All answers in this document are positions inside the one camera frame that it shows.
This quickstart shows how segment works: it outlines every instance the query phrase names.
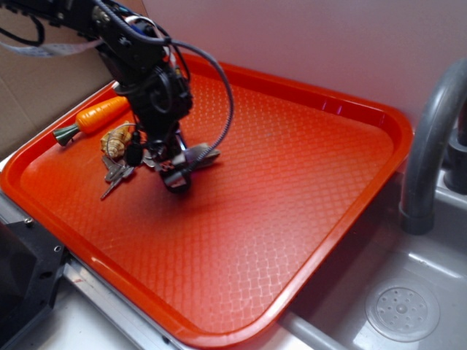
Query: ribbon cable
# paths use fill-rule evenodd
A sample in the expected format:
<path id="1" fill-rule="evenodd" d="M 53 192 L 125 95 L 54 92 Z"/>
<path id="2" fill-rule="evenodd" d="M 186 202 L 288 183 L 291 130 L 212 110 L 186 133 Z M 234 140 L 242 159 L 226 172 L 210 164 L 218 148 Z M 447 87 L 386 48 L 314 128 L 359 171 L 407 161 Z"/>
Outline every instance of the ribbon cable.
<path id="1" fill-rule="evenodd" d="M 100 39 L 82 44 L 44 44 L 38 47 L 18 47 L 0 42 L 1 46 L 10 51 L 13 51 L 14 53 L 17 53 L 18 55 L 40 58 L 75 55 L 77 53 L 82 53 L 86 50 L 92 49 L 100 44 L 102 44 L 102 40 Z"/>

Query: gray sink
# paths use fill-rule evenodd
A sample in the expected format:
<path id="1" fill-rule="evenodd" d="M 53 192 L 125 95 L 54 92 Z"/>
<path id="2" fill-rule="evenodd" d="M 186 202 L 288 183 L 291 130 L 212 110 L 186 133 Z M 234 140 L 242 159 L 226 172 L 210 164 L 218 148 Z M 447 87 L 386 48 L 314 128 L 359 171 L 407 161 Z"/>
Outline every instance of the gray sink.
<path id="1" fill-rule="evenodd" d="M 438 188 L 434 229 L 412 236 L 400 193 L 395 175 L 289 311 L 348 349 L 465 349 L 467 196 Z"/>

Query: orange carrot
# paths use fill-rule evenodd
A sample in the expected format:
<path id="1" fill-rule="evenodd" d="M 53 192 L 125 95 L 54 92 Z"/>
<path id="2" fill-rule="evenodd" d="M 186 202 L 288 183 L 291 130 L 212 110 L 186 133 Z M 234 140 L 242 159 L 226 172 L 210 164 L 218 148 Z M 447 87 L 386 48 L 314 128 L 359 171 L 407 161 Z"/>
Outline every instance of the orange carrot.
<path id="1" fill-rule="evenodd" d="M 112 119 L 118 117 L 129 106 L 126 97 L 117 96 L 103 101 L 77 113 L 73 125 L 53 131 L 53 136 L 59 144 L 66 146 L 74 135 L 93 133 Z"/>
<path id="2" fill-rule="evenodd" d="M 76 116 L 76 124 L 83 133 L 93 133 L 128 108 L 128 100 L 117 96 L 82 110 Z"/>

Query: tray rim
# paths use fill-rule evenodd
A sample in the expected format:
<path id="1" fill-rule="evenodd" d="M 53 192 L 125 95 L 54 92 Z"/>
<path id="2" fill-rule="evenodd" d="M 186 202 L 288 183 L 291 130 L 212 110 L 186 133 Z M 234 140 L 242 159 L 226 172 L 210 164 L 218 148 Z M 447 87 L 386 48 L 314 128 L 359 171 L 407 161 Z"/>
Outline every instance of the tray rim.
<path id="1" fill-rule="evenodd" d="M 205 77 L 215 77 L 215 72 L 200 58 L 188 55 L 186 60 L 193 73 Z M 333 90 L 315 87 L 306 83 L 233 66 L 231 64 L 223 63 L 222 66 L 232 85 L 265 93 L 287 101 L 304 104 L 310 108 L 319 109 L 324 112 L 330 112 L 376 126 L 389 135 L 393 141 L 394 148 L 386 164 L 380 168 L 377 175 L 369 182 L 368 186 L 357 197 L 356 201 L 346 210 L 343 217 L 341 217 L 307 261 L 286 284 L 283 291 L 274 299 L 264 313 L 249 325 L 232 332 L 220 334 L 205 332 L 197 328 L 197 326 L 187 319 L 174 316 L 169 317 L 169 314 L 173 314 L 174 310 L 166 304 L 158 305 L 156 308 L 157 310 L 154 310 L 154 305 L 141 302 L 140 300 L 147 299 L 147 295 L 139 288 L 138 283 L 132 285 L 129 292 L 124 293 L 132 303 L 140 307 L 151 319 L 161 324 L 161 326 L 173 336 L 179 338 L 180 341 L 187 345 L 201 348 L 219 348 L 241 343 L 257 335 L 274 322 L 280 316 L 285 306 L 299 292 L 301 287 L 304 286 L 306 281 L 312 277 L 314 270 L 319 267 L 320 263 L 332 251 L 332 248 L 344 237 L 352 223 L 359 217 L 367 205 L 370 204 L 372 198 L 398 169 L 409 152 L 413 138 L 413 130 L 409 121 L 401 112 L 393 107 Z M 16 186 L 19 178 L 15 174 L 18 174 L 19 171 L 22 173 L 31 160 L 36 159 L 37 156 L 40 156 L 44 151 L 55 144 L 55 140 L 50 135 L 52 130 L 67 125 L 67 123 L 69 123 L 68 120 L 73 114 L 94 104 L 96 100 L 106 96 L 106 94 L 112 94 L 112 85 L 113 82 L 85 99 L 81 104 L 78 104 L 32 140 L 24 144 L 7 162 L 4 170 L 0 173 L 0 187 L 17 205 L 21 206 L 23 210 L 27 211 L 32 217 L 47 218 L 45 208 L 43 208 L 40 203 L 35 202 L 34 199 L 31 200 L 28 197 L 28 193 Z M 357 111 L 365 111 L 368 113 L 365 120 L 355 119 L 350 116 Z M 42 146 L 43 144 L 50 145 L 50 147 L 46 148 L 38 155 L 34 146 L 39 143 Z M 51 232 L 73 231 L 73 229 L 67 227 L 66 224 L 59 225 L 51 219 L 41 219 L 40 222 Z M 90 254 L 90 250 L 94 250 L 91 244 L 86 243 L 85 240 L 81 241 L 77 238 L 70 238 L 70 236 L 68 236 L 67 242 L 64 243 L 67 246 L 73 246 L 74 249 L 72 252 L 80 259 L 83 259 L 95 272 L 101 274 L 105 270 L 105 279 L 118 290 L 120 290 L 119 286 L 122 285 L 128 287 L 128 281 L 122 277 L 122 275 L 128 275 L 128 273 L 123 271 L 123 269 L 119 268 L 116 264 L 113 264 L 115 266 L 108 269 L 105 264 L 102 265 L 103 263 L 100 262 L 99 259 L 89 259 L 91 255 L 94 255 L 94 258 L 96 258 L 95 254 Z M 157 314 L 159 318 L 155 319 L 154 314 Z M 187 323 L 191 324 L 191 329 L 186 328 Z"/>

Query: snail shell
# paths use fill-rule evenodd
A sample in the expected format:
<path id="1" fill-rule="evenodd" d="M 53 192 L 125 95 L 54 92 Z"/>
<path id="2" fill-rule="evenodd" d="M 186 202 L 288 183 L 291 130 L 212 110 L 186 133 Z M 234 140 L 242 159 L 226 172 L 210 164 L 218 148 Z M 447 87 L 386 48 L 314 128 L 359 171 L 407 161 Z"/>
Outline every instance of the snail shell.
<path id="1" fill-rule="evenodd" d="M 130 125 L 120 126 L 106 133 L 101 139 L 101 151 L 115 159 L 125 153 L 126 144 L 131 140 Z"/>

